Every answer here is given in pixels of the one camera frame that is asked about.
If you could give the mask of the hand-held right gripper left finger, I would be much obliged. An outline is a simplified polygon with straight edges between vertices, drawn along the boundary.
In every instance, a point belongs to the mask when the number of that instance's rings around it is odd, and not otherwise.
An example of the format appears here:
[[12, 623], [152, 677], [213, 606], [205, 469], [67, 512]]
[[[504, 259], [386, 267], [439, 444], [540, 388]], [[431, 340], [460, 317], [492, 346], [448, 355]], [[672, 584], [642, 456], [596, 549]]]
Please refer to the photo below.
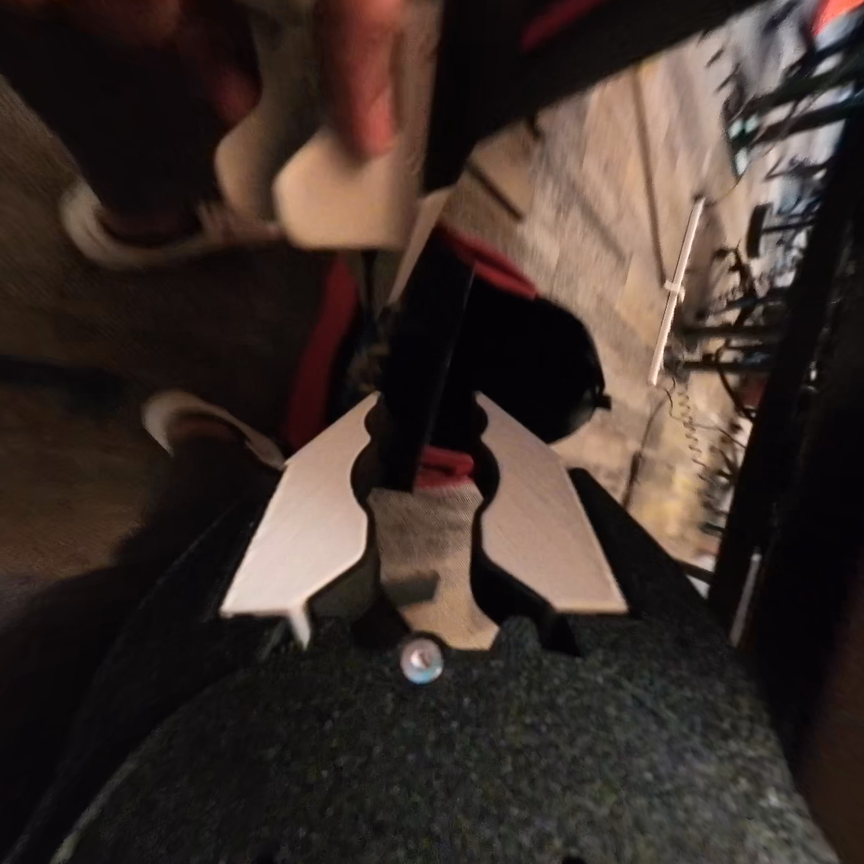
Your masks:
[[351, 472], [371, 442], [366, 418], [379, 395], [367, 396], [288, 459], [220, 606], [224, 619], [279, 618], [307, 646], [309, 603], [367, 546], [369, 518]]

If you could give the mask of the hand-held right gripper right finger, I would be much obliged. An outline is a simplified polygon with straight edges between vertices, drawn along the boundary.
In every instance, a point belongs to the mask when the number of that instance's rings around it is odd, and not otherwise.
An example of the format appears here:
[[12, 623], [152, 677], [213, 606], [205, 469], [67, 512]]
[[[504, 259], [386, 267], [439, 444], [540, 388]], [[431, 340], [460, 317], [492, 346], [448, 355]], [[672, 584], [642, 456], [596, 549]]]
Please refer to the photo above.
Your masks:
[[490, 398], [481, 443], [498, 485], [480, 517], [486, 558], [555, 612], [624, 615], [629, 608], [557, 453]]

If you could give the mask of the person's left hand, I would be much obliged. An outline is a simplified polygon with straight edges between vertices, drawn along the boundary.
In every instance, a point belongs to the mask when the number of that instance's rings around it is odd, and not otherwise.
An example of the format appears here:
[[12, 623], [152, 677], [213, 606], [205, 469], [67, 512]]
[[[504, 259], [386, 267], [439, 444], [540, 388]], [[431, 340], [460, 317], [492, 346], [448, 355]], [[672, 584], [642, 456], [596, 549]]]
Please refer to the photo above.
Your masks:
[[329, 117], [361, 159], [383, 156], [396, 135], [393, 69], [405, 7], [401, 1], [320, 1], [315, 7]]

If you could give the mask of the red black bag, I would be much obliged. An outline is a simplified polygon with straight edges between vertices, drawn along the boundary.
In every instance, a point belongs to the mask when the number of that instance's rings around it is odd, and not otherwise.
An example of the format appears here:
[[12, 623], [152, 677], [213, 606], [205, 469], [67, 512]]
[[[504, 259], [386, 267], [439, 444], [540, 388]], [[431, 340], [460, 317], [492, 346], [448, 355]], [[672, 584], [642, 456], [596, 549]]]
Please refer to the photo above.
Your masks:
[[[476, 393], [546, 444], [571, 436], [612, 405], [595, 342], [573, 313], [541, 297], [489, 243], [441, 226], [431, 239], [470, 265], [473, 281], [413, 488], [459, 486], [473, 477], [480, 435]], [[381, 394], [398, 303], [373, 314], [362, 304], [360, 278], [346, 258], [334, 260], [288, 400], [283, 437], [292, 450], [366, 396]]]

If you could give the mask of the dark shoe white sole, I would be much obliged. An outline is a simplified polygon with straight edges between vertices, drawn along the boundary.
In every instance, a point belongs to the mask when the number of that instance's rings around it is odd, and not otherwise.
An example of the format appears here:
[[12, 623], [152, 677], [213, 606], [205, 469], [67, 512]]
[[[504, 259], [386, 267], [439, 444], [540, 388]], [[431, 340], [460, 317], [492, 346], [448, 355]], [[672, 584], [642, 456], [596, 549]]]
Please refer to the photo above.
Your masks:
[[142, 425], [155, 443], [170, 455], [174, 447], [170, 433], [181, 420], [208, 419], [233, 430], [246, 450], [267, 468], [284, 469], [286, 457], [281, 448], [261, 432], [233, 416], [222, 406], [213, 405], [184, 391], [162, 391], [151, 396], [141, 408]]
[[59, 201], [59, 221], [71, 244], [91, 264], [106, 270], [164, 268], [284, 239], [276, 222], [246, 217], [221, 200], [200, 202], [196, 219], [196, 229], [182, 239], [141, 246], [107, 230], [101, 204], [84, 181], [67, 189]]

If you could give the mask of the black flat bar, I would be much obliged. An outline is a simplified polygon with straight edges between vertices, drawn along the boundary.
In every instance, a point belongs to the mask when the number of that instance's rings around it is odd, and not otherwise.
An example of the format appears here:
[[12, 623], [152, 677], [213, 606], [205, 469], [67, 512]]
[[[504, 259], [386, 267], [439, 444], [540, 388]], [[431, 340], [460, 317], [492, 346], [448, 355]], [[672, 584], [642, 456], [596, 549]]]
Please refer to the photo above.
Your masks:
[[431, 239], [413, 269], [393, 321], [383, 365], [377, 430], [378, 480], [411, 491], [435, 428], [473, 268]]

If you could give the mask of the black table leg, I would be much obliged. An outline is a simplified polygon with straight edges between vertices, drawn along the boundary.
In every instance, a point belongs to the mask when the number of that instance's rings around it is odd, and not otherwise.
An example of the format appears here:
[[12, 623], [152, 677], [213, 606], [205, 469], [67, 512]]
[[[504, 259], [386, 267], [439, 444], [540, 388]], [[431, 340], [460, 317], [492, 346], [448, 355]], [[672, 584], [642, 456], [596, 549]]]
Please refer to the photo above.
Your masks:
[[778, 702], [826, 677], [862, 556], [862, 155], [848, 156], [792, 287], [709, 595], [732, 625], [762, 554], [743, 652]]

